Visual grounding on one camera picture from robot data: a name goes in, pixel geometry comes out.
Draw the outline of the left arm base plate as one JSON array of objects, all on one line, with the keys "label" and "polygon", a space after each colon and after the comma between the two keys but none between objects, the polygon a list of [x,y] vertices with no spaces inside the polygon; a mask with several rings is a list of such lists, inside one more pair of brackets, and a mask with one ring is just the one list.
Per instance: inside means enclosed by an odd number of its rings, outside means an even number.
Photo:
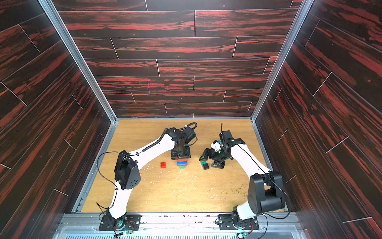
[{"label": "left arm base plate", "polygon": [[99,231],[138,231],[141,221],[141,215],[124,215],[118,219],[111,216],[103,215]]}]

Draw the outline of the black square lego brick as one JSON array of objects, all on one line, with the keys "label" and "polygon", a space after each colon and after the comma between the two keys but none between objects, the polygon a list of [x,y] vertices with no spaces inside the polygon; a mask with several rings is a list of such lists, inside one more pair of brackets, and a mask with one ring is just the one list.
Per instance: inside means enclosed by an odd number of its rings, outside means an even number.
[{"label": "black square lego brick", "polygon": [[210,168],[208,164],[203,164],[202,166],[203,166],[203,169],[204,169],[204,170],[207,170],[207,169]]}]

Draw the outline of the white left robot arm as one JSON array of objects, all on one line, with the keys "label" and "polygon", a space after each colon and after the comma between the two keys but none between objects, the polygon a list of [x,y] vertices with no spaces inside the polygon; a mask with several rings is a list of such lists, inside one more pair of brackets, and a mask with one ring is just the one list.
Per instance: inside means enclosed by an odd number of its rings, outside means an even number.
[{"label": "white left robot arm", "polygon": [[125,216],[127,203],[132,192],[141,181],[139,170],[161,154],[170,151],[175,159],[190,158],[190,140],[182,136],[170,136],[168,133],[132,152],[119,153],[114,168],[115,192],[107,214],[112,219]]}]

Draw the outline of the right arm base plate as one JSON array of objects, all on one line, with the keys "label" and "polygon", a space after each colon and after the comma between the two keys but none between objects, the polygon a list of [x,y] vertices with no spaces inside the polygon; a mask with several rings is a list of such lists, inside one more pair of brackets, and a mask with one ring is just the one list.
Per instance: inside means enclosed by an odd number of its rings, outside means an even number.
[{"label": "right arm base plate", "polygon": [[258,230],[259,224],[256,217],[239,219],[232,214],[219,214],[215,223],[220,230]]}]

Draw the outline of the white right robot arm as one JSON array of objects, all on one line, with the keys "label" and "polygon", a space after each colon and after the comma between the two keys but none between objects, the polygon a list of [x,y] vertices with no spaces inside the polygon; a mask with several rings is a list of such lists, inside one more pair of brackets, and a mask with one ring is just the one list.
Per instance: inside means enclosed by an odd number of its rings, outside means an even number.
[{"label": "white right robot arm", "polygon": [[271,211],[283,209],[286,205],[286,193],[283,190],[283,177],[277,171],[271,171],[263,165],[249,150],[246,144],[236,144],[220,148],[218,142],[212,148],[206,148],[200,157],[205,164],[208,159],[212,166],[221,168],[227,159],[236,160],[249,178],[247,201],[233,208],[232,222],[236,227],[248,224],[250,218]]}]

